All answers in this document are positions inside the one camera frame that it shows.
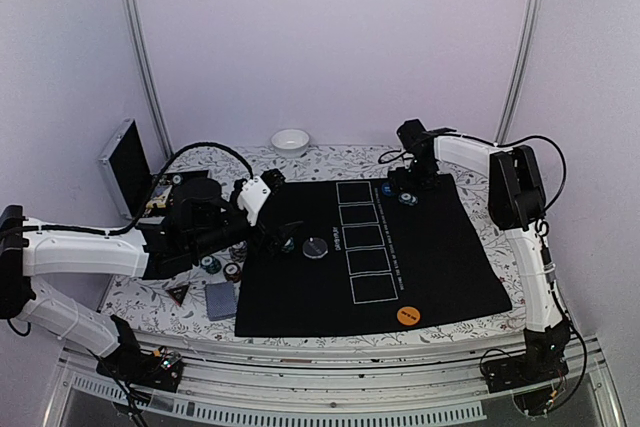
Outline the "blue small blind button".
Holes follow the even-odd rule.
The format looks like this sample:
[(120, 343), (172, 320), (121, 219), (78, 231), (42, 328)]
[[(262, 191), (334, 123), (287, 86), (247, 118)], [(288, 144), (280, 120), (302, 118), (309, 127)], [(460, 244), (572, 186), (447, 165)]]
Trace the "blue small blind button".
[(382, 194), (387, 196), (387, 197), (394, 197), (395, 196), (395, 192), (394, 192), (394, 190), (391, 187), (389, 182), (384, 182), (381, 185), (380, 190), (381, 190)]

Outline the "green poker chip stack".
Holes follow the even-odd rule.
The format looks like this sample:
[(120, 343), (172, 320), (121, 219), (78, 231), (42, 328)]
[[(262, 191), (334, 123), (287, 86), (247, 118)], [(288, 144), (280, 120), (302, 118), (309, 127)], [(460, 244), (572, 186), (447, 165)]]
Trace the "green poker chip stack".
[(215, 256), (205, 256), (200, 260), (199, 267), (209, 275), (215, 275), (222, 269), (222, 264)]

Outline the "clear dealer button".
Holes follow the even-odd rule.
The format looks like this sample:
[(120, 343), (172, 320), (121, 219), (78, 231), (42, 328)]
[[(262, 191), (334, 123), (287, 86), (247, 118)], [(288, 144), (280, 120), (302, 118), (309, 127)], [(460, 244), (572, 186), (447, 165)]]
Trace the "clear dealer button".
[(322, 238), (309, 237), (302, 245), (302, 253), (310, 260), (320, 260), (329, 253), (329, 246)]

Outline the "orange big blind button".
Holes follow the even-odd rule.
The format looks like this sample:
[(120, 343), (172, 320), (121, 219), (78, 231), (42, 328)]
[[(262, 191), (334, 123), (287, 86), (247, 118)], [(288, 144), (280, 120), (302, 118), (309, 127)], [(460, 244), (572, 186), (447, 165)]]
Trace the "orange big blind button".
[(398, 309), (396, 317), (400, 324), (414, 326), (421, 320), (421, 313), (416, 307), (403, 306)]

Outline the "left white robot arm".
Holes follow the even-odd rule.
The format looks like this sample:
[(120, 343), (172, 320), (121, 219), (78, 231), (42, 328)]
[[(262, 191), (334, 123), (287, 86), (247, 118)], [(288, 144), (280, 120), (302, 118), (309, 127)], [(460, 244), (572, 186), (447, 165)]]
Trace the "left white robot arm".
[(259, 220), (261, 209), (285, 183), (277, 169), (235, 182), (224, 199), (219, 182), (197, 177), (177, 186), (163, 218), (121, 229), (45, 224), (27, 218), (20, 205), (1, 214), (1, 317), (36, 323), (84, 346), (102, 371), (128, 381), (166, 371), (170, 364), (141, 351), (129, 324), (89, 310), (38, 276), (51, 273), (115, 274), (167, 279), (221, 250), (259, 236), (281, 248), (296, 223), (276, 229)]

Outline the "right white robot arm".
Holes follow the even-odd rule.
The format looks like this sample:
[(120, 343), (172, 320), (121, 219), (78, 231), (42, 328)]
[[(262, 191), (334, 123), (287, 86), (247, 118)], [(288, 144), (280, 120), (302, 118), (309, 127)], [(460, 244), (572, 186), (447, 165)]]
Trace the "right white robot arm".
[(563, 369), (572, 323), (560, 300), (556, 267), (546, 242), (546, 199), (534, 150), (524, 139), (489, 142), (451, 128), (426, 129), (418, 119), (396, 131), (402, 150), (412, 156), (407, 167), (388, 173), (390, 191), (415, 194), (436, 185), (440, 162), (480, 173), (489, 181), (488, 212), (506, 235), (514, 253), (526, 307), (525, 353), (512, 361), (527, 383)]

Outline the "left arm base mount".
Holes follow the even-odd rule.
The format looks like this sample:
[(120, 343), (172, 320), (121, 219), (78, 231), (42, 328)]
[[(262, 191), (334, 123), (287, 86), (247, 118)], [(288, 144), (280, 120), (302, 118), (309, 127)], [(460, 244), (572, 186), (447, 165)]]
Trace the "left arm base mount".
[(182, 380), (184, 362), (176, 352), (161, 348), (153, 353), (119, 347), (99, 357), (96, 371), (126, 386), (137, 385), (175, 393)]

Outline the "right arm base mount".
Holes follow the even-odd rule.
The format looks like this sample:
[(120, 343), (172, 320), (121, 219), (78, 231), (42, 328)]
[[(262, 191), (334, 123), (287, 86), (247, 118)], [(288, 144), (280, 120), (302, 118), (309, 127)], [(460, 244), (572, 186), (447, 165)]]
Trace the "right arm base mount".
[(569, 366), (570, 346), (554, 345), (548, 352), (540, 347), (526, 348), (522, 352), (507, 352), (499, 348), (487, 350), (480, 358), (478, 368), (490, 393), (533, 387), (544, 384), (562, 391), (568, 386), (571, 374), (581, 374), (585, 368), (586, 351), (579, 350), (579, 366)]

